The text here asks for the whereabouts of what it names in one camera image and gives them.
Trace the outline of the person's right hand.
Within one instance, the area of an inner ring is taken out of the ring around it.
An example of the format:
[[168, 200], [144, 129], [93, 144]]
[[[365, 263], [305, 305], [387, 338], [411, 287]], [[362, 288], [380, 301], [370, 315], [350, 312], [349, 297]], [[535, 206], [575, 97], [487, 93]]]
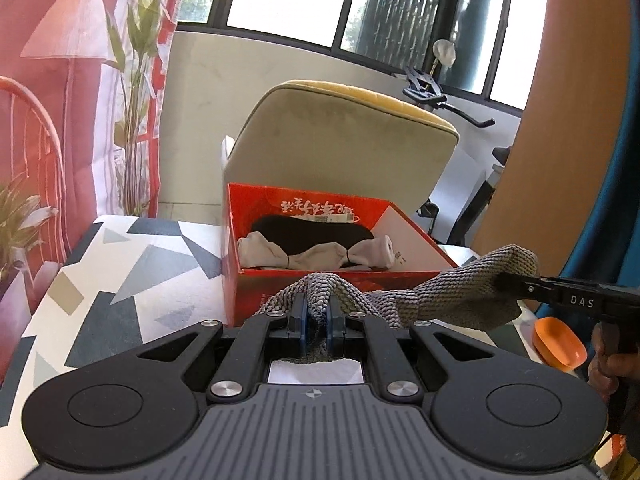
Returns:
[[639, 381], [639, 353], [614, 353], [608, 356], [605, 353], [601, 324], [593, 329], [591, 342], [596, 354], [588, 367], [588, 384], [608, 403], [621, 379]]

